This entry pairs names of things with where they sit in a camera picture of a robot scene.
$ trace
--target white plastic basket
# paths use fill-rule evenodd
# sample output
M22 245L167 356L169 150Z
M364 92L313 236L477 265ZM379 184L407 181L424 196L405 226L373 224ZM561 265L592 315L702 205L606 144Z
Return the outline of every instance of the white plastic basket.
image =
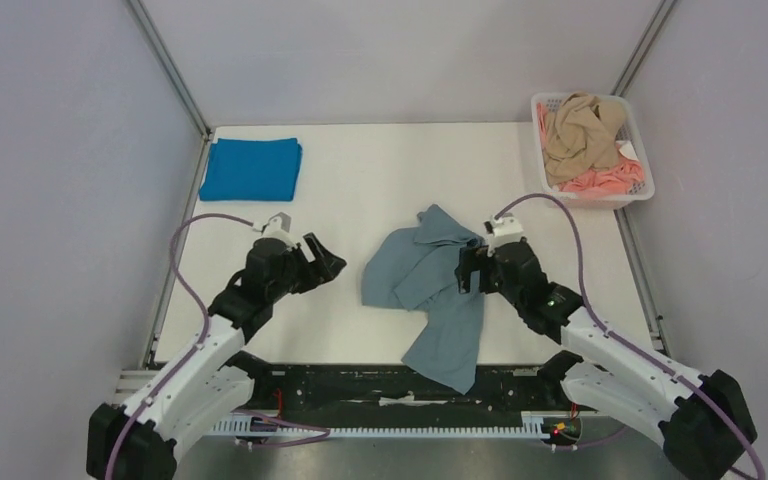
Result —
M622 208L635 200L648 200L655 194L655 182L652 180L652 169L649 168L649 159L646 158L646 150L643 148L643 141L640 139L640 131L637 129L637 123L634 121L634 114L631 111L631 105L622 97L614 95L597 95L600 99L614 100L619 102L626 113L625 124L617 133L617 140L629 140L637 158L643 166L644 180L635 184L631 188L631 193L625 195L609 195L602 198L578 198L573 192L561 192L557 188L549 186L546 181L546 170L543 166L543 148L540 145L540 127L537 123L537 104L542 103L550 112L556 112L571 93L538 93L531 97L531 116L534 119L534 145L536 148L535 159L537 160L537 171L540 172L540 185L543 192L548 193L564 202L569 207L580 208L610 208L616 210Z

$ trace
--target brown cloth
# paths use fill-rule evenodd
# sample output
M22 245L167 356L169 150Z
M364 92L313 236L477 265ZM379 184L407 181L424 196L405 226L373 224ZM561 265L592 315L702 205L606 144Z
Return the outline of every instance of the brown cloth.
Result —
M572 180L589 168L609 170L619 163L614 141L625 123L619 102L576 92L557 112L546 114L543 165L550 186Z

